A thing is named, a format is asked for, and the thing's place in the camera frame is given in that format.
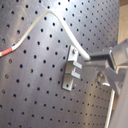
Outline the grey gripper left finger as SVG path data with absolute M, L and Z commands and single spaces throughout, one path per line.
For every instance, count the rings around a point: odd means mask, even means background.
M 110 86 L 117 94 L 121 93 L 124 75 L 116 73 L 109 66 L 98 67 L 96 69 L 95 82 L 99 86 Z

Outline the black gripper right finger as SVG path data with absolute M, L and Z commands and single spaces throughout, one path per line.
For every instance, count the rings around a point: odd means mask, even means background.
M 112 55 L 112 48 L 91 53 L 88 63 L 97 66 L 114 66 L 115 62 Z

